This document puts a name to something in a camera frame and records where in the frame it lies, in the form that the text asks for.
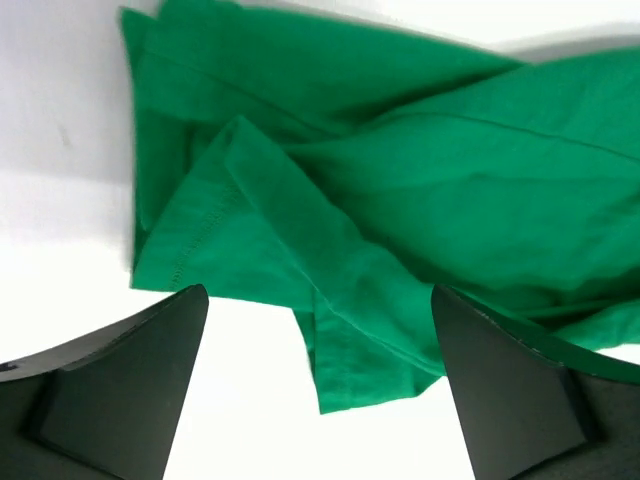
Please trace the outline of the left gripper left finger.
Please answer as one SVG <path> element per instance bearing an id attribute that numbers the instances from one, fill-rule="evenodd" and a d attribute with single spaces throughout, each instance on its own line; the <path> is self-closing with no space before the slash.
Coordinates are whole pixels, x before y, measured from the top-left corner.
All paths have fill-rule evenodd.
<path id="1" fill-rule="evenodd" d="M 163 478 L 208 307 L 193 285 L 2 363 L 2 479 Z"/>

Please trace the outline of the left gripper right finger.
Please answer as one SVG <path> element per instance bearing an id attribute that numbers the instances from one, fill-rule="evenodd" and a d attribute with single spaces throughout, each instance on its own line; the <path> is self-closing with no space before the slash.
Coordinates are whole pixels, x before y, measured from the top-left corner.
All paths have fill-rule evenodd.
<path id="1" fill-rule="evenodd" d="M 637 365 L 444 286 L 431 309 L 475 478 L 638 478 Z"/>

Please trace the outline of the green t shirt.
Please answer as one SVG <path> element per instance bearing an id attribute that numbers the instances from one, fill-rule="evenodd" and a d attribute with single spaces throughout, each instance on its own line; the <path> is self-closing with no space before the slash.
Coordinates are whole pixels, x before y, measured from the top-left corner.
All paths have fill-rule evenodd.
<path id="1" fill-rule="evenodd" d="M 322 412 L 444 374 L 444 284 L 639 339 L 639 50 L 543 63 L 232 1 L 121 13 L 132 284 L 294 312 Z"/>

